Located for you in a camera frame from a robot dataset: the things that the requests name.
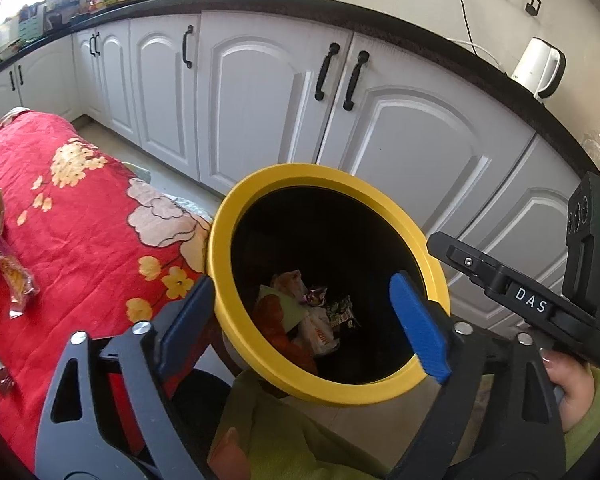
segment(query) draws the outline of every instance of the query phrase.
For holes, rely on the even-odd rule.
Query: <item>yellow trash bin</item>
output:
[[[318,359],[321,377],[282,357],[247,311],[259,285],[295,269],[306,285],[350,295],[361,325],[355,345]],[[389,302],[398,270],[449,313],[442,268],[411,218],[362,180],[315,164],[280,164],[245,178],[222,202],[209,238],[216,316],[232,345],[273,385],[321,404],[389,400],[425,377]]]

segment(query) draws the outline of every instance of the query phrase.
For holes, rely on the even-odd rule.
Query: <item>black countertop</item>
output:
[[[33,50],[63,36],[104,23],[162,16],[195,14],[201,10],[244,10],[281,14],[347,28],[386,41],[451,70],[471,82],[528,123],[573,168],[578,176],[600,174],[579,143],[531,93],[493,65],[445,38],[399,18],[334,0],[143,0],[106,10],[77,25],[52,33],[0,63],[0,72]]]

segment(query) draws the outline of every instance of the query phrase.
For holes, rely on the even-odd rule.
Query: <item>electric kettle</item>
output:
[[[542,102],[554,94],[566,66],[567,58],[560,50],[545,40],[532,38],[511,78]]]

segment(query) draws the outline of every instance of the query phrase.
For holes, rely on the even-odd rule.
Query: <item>red blanket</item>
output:
[[[15,380],[0,398],[0,433],[33,469],[42,405],[70,335],[117,335],[184,297],[204,268],[209,225],[49,114],[20,111],[0,124],[0,188],[5,240],[40,288],[9,319],[0,278],[0,359]],[[205,332],[196,355],[207,345]]]

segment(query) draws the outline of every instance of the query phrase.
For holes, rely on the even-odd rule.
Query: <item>tiled floor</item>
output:
[[[100,124],[87,124],[79,132],[103,152],[150,170],[152,186],[161,192],[193,200],[211,216],[218,210],[221,198],[143,153]],[[231,372],[211,347],[205,351],[196,368],[213,373],[228,383],[233,382]],[[418,431],[437,390],[437,384],[427,378],[403,396],[373,406],[331,408],[293,397],[287,397],[284,402],[364,449],[387,466],[393,466]]]

